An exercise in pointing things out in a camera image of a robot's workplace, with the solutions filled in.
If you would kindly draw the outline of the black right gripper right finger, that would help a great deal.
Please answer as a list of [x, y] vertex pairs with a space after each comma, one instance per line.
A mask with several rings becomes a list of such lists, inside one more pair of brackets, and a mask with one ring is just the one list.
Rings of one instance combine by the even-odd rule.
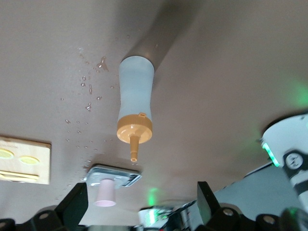
[[251, 220], [234, 208], [221, 206], [205, 181], [197, 183], [196, 202], [203, 224], [195, 231], [293, 231], [285, 218], [260, 214]]

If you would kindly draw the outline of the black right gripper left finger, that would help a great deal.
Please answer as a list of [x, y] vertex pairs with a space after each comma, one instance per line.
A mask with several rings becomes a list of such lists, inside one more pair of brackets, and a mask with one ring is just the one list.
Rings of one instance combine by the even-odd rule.
[[88, 205], [87, 184], [77, 183], [55, 209], [43, 210], [22, 224], [0, 219], [0, 231], [87, 231], [80, 221]]

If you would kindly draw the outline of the pink plastic cup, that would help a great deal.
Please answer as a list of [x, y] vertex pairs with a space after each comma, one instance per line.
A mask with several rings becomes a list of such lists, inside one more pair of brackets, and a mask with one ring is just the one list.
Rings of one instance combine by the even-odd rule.
[[112, 207], [116, 205], [115, 181], [103, 179], [100, 181], [98, 194], [94, 202], [98, 207]]

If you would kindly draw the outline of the clear sauce bottle orange cap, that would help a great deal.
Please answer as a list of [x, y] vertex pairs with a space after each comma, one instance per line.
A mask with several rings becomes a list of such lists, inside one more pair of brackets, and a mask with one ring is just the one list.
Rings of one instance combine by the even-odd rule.
[[124, 59], [119, 66], [120, 111], [117, 137], [130, 145], [131, 162], [138, 161], [139, 145], [153, 135], [151, 95], [154, 66], [141, 56]]

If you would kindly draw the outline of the silver digital kitchen scale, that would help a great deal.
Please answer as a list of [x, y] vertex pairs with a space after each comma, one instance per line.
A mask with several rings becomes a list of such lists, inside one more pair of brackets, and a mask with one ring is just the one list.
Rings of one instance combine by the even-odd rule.
[[87, 172], [84, 181], [90, 186], [99, 186], [102, 180], [113, 180], [118, 189], [130, 187], [141, 178], [141, 173], [133, 169], [95, 164]]

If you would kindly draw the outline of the yellow plastic knife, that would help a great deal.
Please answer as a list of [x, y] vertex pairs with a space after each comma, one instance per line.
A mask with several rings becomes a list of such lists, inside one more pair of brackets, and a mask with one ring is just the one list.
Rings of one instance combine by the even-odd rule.
[[24, 174], [24, 173], [15, 173], [15, 172], [8, 172], [8, 171], [1, 171], [1, 170], [0, 170], [0, 174], [8, 175], [8, 176], [16, 176], [16, 177], [35, 179], [35, 180], [37, 180], [39, 178], [38, 175]]

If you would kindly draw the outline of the wooden cutting board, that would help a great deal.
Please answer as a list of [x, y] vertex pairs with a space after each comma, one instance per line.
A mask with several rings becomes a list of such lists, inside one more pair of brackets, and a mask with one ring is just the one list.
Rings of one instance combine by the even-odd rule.
[[[39, 178], [29, 179], [0, 174], [0, 180], [49, 185], [51, 168], [51, 145], [44, 142], [23, 140], [0, 136], [0, 149], [14, 153], [12, 159], [0, 159], [0, 170], [38, 175]], [[19, 161], [21, 156], [32, 156], [40, 160], [37, 165], [26, 165]]]

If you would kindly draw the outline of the brown table cover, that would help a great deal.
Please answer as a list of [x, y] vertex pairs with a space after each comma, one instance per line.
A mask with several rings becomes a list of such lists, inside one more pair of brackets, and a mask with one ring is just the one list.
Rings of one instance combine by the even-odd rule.
[[[51, 144], [49, 185], [0, 182], [0, 218], [58, 204], [94, 162], [130, 165], [116, 135], [118, 67], [165, 0], [0, 0], [0, 135]], [[134, 225], [138, 210], [221, 189], [268, 162], [262, 129], [308, 108], [308, 0], [175, 1], [191, 17], [165, 50], [152, 91], [142, 178], [93, 204], [84, 224]]]

